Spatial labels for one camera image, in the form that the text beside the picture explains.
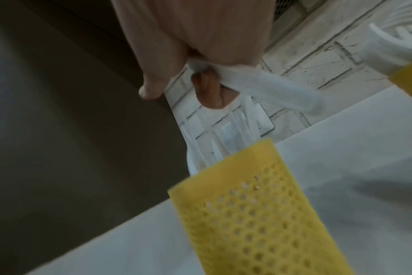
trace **human hand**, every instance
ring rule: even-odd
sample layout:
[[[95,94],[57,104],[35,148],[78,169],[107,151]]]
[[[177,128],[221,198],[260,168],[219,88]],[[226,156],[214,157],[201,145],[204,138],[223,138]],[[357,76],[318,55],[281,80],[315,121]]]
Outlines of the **human hand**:
[[[274,0],[112,0],[143,70],[139,95],[162,95],[189,56],[221,65],[256,66],[269,39]],[[206,70],[191,77],[199,102],[221,109],[238,93]]]

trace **plastic utensil handle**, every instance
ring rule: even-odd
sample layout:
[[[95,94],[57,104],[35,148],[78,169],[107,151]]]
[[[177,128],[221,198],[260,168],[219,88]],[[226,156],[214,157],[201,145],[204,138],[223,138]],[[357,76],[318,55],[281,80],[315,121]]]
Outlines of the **plastic utensil handle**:
[[[320,92],[253,67],[227,67],[194,58],[188,60],[188,65],[195,72],[212,68],[223,86],[289,109],[315,114],[324,107]]]

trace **table surface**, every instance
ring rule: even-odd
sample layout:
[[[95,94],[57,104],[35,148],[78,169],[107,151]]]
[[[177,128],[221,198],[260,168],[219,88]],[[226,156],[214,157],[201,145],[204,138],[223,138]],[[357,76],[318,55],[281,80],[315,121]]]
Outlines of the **table surface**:
[[[359,274],[412,274],[412,98],[386,89],[276,147]],[[203,274],[169,200],[45,274]]]

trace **white countertop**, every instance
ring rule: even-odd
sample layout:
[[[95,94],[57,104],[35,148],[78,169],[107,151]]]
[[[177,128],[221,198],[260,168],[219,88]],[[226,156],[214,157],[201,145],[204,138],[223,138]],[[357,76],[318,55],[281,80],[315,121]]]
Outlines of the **white countertop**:
[[[276,144],[361,274],[412,274],[412,98],[384,90]],[[169,200],[32,275],[203,274]]]

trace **brick wall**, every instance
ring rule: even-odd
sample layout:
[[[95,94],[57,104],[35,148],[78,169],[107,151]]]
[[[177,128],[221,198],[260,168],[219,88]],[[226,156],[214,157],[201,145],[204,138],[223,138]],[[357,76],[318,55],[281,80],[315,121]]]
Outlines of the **brick wall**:
[[[270,45],[259,68],[305,83],[335,96],[336,104],[319,116],[304,115],[268,102],[262,105],[275,129],[267,134],[275,142],[387,88],[391,83],[364,65],[359,57],[371,22],[389,13],[395,0],[300,0],[274,22]],[[185,68],[165,95],[178,124],[187,123],[191,134],[209,150],[198,114],[213,127],[226,123],[226,111],[200,105]],[[232,110],[240,102],[232,103]]]

